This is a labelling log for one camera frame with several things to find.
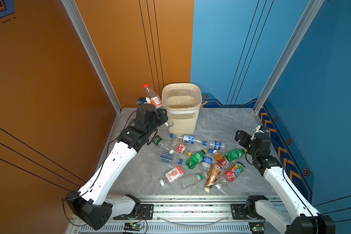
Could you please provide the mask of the clear bottle red cap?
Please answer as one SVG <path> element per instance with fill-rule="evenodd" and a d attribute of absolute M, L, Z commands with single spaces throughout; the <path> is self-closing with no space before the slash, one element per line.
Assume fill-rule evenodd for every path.
<path fill-rule="evenodd" d="M 161 98 L 159 94 L 157 94 L 155 91 L 153 91 L 148 84 L 143 85 L 143 89 L 145 91 L 145 97 L 149 98 L 151 101 L 151 104 L 154 105 L 156 108 L 164 108 L 163 102 L 161 101 Z M 166 128 L 170 128 L 173 126 L 173 121 L 170 119 L 169 114 L 168 116 L 168 121 L 164 124 Z"/>

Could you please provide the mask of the clear bottle dark green label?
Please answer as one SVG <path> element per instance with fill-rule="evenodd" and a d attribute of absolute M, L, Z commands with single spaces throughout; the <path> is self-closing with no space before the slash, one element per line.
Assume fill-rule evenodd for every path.
<path fill-rule="evenodd" d="M 167 152 L 171 155 L 174 154 L 174 150 L 171 148 L 170 144 L 166 142 L 163 138 L 156 135 L 153 137 L 152 142 L 159 148 L 161 148 L 164 152 Z"/>

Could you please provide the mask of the bottle red cartoon label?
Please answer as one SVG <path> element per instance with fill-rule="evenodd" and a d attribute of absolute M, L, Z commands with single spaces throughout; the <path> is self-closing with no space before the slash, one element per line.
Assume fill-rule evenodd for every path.
<path fill-rule="evenodd" d="M 216 181 L 215 188 L 217 190 L 221 190 L 222 187 L 227 186 L 231 182 L 233 182 L 235 179 L 238 178 L 238 176 L 244 172 L 245 166 L 241 163 L 236 163 L 234 164 L 230 169 L 228 169 L 221 177 L 219 177 Z"/>

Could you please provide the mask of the clear bottle pale blue label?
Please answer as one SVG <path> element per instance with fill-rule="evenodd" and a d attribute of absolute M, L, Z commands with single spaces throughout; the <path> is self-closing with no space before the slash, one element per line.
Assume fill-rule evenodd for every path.
<path fill-rule="evenodd" d="M 159 157 L 158 160 L 160 162 L 166 163 L 166 164 L 179 164 L 182 165 L 183 164 L 183 159 L 181 158 L 177 158 L 174 155 L 167 153 L 167 152 L 162 152 Z"/>

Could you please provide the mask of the brown tea bottle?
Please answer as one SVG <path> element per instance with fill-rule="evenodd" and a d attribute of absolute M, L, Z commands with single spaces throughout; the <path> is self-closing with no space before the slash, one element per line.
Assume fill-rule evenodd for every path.
<path fill-rule="evenodd" d="M 221 173 L 221 166 L 219 164 L 213 164 L 210 170 L 210 174 L 205 185 L 204 191 L 210 193 L 212 187 L 216 183 L 219 175 Z"/>

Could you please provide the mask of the bottle pink white label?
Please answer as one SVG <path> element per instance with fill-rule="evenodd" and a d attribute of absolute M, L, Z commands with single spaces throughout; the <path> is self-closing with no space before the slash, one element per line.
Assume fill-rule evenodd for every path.
<path fill-rule="evenodd" d="M 166 184 L 172 184 L 181 177 L 184 176 L 184 169 L 182 166 L 176 166 L 175 168 L 171 169 L 170 171 L 166 172 L 162 179 L 159 180 L 162 187 Z"/>

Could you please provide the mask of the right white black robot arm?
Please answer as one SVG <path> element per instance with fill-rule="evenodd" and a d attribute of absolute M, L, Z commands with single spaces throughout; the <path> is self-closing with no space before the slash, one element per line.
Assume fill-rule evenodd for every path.
<path fill-rule="evenodd" d="M 299 192 L 285 173 L 285 167 L 270 152 L 269 130 L 258 126 L 254 135 L 238 130 L 235 141 L 247 150 L 253 166 L 275 189 L 287 213 L 276 208 L 262 195 L 249 196 L 246 200 L 246 214 L 256 219 L 269 221 L 281 234 L 334 234 L 336 225 L 328 215 L 322 215 Z"/>

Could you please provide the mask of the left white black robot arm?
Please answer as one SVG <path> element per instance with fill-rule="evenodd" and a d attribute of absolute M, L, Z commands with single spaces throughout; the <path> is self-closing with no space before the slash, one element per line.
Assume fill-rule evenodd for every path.
<path fill-rule="evenodd" d="M 62 200 L 74 215 L 94 230 L 117 216 L 136 218 L 140 200 L 131 194 L 108 199 L 108 193 L 130 160 L 145 145 L 158 128 L 169 122 L 167 110 L 150 103 L 140 104 L 136 117 L 113 140 L 113 148 L 95 174 L 78 190 L 70 191 Z"/>

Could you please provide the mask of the cream slatted waste bin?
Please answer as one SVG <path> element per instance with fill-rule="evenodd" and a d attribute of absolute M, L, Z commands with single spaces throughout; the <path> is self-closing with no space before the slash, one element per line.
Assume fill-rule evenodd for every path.
<path fill-rule="evenodd" d="M 202 104 L 200 88 L 191 83 L 173 83 L 164 87 L 162 102 L 173 122 L 171 134 L 193 134 Z"/>

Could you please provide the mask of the bottle red yellow label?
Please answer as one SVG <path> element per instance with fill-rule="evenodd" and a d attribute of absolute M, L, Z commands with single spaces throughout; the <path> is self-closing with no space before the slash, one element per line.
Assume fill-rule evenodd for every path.
<path fill-rule="evenodd" d="M 221 166 L 221 168 L 227 168 L 229 166 L 228 160 L 225 156 L 218 150 L 213 150 L 214 158 L 217 163 Z"/>

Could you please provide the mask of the clear Pepsi water bottle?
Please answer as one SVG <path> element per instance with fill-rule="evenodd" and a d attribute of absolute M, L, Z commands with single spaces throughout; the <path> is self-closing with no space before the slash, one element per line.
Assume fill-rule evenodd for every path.
<path fill-rule="evenodd" d="M 226 147 L 226 143 L 220 140 L 204 141 L 203 145 L 213 150 L 222 150 Z"/>

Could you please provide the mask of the small bottle red white label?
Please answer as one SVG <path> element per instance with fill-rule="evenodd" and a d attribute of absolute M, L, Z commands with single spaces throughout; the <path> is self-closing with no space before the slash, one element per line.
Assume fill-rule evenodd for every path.
<path fill-rule="evenodd" d="M 186 155 L 188 157 L 192 156 L 193 152 L 191 151 L 191 148 L 187 146 L 183 142 L 179 142 L 178 140 L 172 140 L 171 142 L 172 149 L 175 150 L 176 152 Z"/>

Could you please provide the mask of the clear bottle blue yellow label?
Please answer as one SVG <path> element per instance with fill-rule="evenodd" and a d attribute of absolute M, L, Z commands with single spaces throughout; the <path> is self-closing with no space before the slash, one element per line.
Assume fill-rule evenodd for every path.
<path fill-rule="evenodd" d="M 181 135 L 170 134 L 170 139 L 180 143 L 188 143 L 193 145 L 205 145 L 205 141 L 203 141 L 201 138 L 193 135 L 188 135 L 188 134 L 181 134 Z"/>

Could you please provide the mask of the green Sprite bottle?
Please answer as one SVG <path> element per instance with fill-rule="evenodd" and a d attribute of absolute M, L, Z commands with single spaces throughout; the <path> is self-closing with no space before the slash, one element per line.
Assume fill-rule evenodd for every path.
<path fill-rule="evenodd" d="M 203 149 L 201 151 L 197 151 L 194 153 L 189 159 L 186 161 L 186 166 L 189 169 L 194 169 L 199 163 L 201 163 L 207 154 L 207 150 Z"/>

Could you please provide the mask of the clear bottle green cap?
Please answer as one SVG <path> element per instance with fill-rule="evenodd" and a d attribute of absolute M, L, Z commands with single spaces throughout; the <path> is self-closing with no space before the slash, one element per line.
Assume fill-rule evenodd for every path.
<path fill-rule="evenodd" d="M 206 179 L 207 176 L 208 175 L 206 172 L 188 175 L 181 180 L 181 185 L 183 188 L 188 188 L 190 186 L 196 185 L 200 180 Z"/>

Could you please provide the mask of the right green circuit board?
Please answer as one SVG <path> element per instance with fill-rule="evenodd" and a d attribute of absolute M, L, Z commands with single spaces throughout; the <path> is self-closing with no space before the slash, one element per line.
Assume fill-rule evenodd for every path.
<path fill-rule="evenodd" d="M 249 222 L 250 231 L 252 234 L 264 234 L 265 226 L 262 223 Z"/>

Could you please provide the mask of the green circuit board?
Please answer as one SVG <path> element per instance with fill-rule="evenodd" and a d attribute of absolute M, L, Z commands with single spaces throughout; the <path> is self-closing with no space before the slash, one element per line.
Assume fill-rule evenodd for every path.
<path fill-rule="evenodd" d="M 123 226 L 124 234 L 142 234 L 144 231 L 144 226 L 139 223 L 125 223 Z"/>
<path fill-rule="evenodd" d="M 265 226 L 262 223 L 249 222 L 250 231 L 252 234 L 264 234 Z"/>

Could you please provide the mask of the left green circuit board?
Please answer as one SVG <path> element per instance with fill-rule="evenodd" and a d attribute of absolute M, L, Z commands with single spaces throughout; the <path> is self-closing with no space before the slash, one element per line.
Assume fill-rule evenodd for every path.
<path fill-rule="evenodd" d="M 125 223 L 123 226 L 124 234 L 142 234 L 144 231 L 144 226 L 139 223 Z"/>

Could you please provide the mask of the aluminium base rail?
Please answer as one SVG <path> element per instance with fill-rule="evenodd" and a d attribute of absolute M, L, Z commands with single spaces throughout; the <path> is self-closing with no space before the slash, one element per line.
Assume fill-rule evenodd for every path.
<path fill-rule="evenodd" d="M 287 209 L 278 197 L 267 197 L 284 213 Z M 262 223 L 265 234 L 280 233 L 263 218 L 250 218 L 246 214 L 247 198 L 233 196 L 145 196 L 141 199 L 139 215 L 130 218 L 121 215 L 109 219 L 99 230 L 94 230 L 74 216 L 68 234 L 123 234 L 125 223 L 139 223 L 142 234 L 252 234 L 249 222 Z"/>

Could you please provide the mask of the left aluminium corner post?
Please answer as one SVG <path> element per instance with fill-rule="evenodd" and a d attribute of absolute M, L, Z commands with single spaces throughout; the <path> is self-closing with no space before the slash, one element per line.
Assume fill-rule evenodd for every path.
<path fill-rule="evenodd" d="M 93 43 L 90 33 L 86 27 L 86 24 L 82 18 L 82 15 L 78 9 L 78 6 L 73 0 L 62 0 L 63 6 L 74 26 L 76 32 L 87 52 L 90 61 L 115 109 L 118 114 L 122 113 L 122 107 L 118 100 L 118 97 L 113 89 L 111 81 L 107 75 L 104 65 L 99 57 L 97 49 Z"/>

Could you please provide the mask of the aluminium corner post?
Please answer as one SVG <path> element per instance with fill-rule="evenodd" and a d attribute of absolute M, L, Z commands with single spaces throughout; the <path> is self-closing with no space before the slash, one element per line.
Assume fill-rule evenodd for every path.
<path fill-rule="evenodd" d="M 118 100 L 118 97 L 113 89 L 111 81 L 107 75 L 104 65 L 99 57 L 97 49 L 93 43 L 90 33 L 86 27 L 86 24 L 82 18 L 82 15 L 78 9 L 78 6 L 73 0 L 62 0 L 63 6 L 74 26 L 76 32 L 87 52 L 90 61 L 115 109 L 118 114 L 122 113 L 122 107 Z"/>
<path fill-rule="evenodd" d="M 277 81 L 279 80 L 281 74 L 286 68 L 288 62 L 302 41 L 304 35 L 309 29 L 311 23 L 313 22 L 315 16 L 323 5 L 324 0 L 311 0 L 307 4 L 302 16 L 300 17 L 293 33 L 291 34 L 279 60 L 277 61 L 271 75 L 269 76 L 259 98 L 254 106 L 254 113 L 258 114 L 260 109 L 263 107 L 265 101 L 269 97 L 269 94 L 275 87 Z"/>

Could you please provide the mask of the right aluminium corner post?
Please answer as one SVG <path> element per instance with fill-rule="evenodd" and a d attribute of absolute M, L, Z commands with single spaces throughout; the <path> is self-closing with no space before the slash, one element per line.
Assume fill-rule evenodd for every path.
<path fill-rule="evenodd" d="M 277 61 L 271 75 L 269 76 L 259 98 L 254 106 L 254 113 L 258 114 L 260 109 L 263 107 L 265 101 L 269 97 L 269 94 L 275 87 L 277 81 L 279 80 L 281 74 L 286 68 L 288 62 L 302 41 L 304 35 L 309 29 L 311 23 L 313 22 L 315 16 L 323 5 L 324 0 L 311 0 L 307 4 L 302 16 L 300 17 L 293 33 L 291 34 L 279 60 Z"/>

